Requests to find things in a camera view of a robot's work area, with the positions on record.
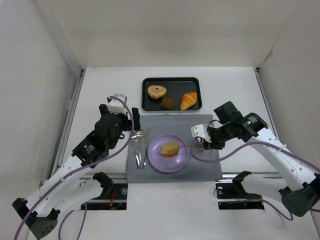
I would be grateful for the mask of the metal tongs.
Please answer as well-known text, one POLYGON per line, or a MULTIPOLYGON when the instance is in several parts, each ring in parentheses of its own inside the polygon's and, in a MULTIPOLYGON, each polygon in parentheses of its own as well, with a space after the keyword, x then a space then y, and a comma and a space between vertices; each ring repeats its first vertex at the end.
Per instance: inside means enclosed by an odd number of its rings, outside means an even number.
POLYGON ((203 147, 203 143, 202 142, 194 142, 190 145, 180 145, 178 142, 172 142, 173 144, 173 150, 174 150, 174 155, 173 156, 178 156, 178 155, 184 155, 184 154, 189 154, 190 153, 190 149, 192 147, 203 147))

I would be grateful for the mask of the sliced brown bread loaf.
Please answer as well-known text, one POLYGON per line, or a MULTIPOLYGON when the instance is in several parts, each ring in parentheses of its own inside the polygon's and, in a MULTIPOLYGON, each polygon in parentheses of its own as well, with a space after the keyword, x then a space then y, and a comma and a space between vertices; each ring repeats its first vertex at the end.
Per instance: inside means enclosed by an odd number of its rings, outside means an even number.
POLYGON ((179 153, 180 145, 178 142, 168 142, 161 147, 158 152, 163 157, 174 157, 179 153))

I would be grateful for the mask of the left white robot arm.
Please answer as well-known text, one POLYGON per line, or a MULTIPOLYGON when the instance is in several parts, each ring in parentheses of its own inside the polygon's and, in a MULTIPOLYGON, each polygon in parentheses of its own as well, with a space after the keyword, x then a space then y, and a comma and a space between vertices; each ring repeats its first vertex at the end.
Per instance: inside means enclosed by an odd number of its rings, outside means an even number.
POLYGON ((12 207, 34 237, 38 240, 50 234, 67 211, 81 208, 87 201, 107 197, 114 182, 105 173, 98 172, 81 186, 71 187, 101 161, 112 158, 109 154, 123 132, 133 134, 141 128, 136 107, 120 106, 115 111, 111 104, 99 106, 101 117, 91 131, 73 150, 66 162, 36 192, 27 198, 17 198, 12 207))

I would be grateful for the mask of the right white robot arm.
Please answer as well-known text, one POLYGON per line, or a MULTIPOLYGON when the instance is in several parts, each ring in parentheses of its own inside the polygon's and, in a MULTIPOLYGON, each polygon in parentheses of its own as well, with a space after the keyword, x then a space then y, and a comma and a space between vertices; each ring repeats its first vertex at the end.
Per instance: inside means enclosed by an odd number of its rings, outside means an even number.
POLYGON ((221 126, 207 127, 205 149, 221 150, 229 140, 242 140, 244 144, 234 153, 250 146, 281 176, 277 180, 243 171, 232 180, 240 194, 257 194, 281 202, 297 217, 303 217, 319 202, 320 171, 291 153, 259 115, 253 112, 242 115, 231 101, 217 107, 214 113, 221 126))

